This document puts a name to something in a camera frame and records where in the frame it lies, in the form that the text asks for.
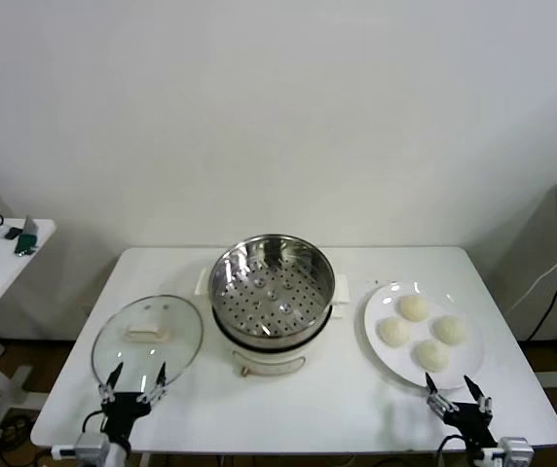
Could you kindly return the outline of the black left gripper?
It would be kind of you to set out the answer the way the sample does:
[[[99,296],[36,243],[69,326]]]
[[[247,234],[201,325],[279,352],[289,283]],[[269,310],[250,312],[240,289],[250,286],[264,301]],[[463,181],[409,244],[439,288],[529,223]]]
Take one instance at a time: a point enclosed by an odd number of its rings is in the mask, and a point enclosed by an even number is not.
[[[124,450],[131,450],[130,434],[135,422],[151,412],[151,405],[157,404],[166,393],[166,363],[158,371],[152,387],[148,387],[146,377],[142,380],[140,392],[116,392],[116,383],[124,363],[120,362],[109,374],[107,380],[98,385],[101,409],[105,415],[102,431],[111,444]]]

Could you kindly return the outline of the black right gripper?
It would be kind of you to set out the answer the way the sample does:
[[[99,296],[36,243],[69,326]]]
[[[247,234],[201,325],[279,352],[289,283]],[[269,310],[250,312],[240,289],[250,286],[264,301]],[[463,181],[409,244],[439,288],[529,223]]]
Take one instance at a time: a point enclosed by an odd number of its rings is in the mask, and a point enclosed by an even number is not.
[[[457,428],[464,439],[467,450],[495,448],[498,443],[492,436],[489,425],[492,420],[492,399],[486,397],[469,376],[464,381],[477,404],[453,403],[437,389],[429,373],[426,373],[427,405],[443,422]]]

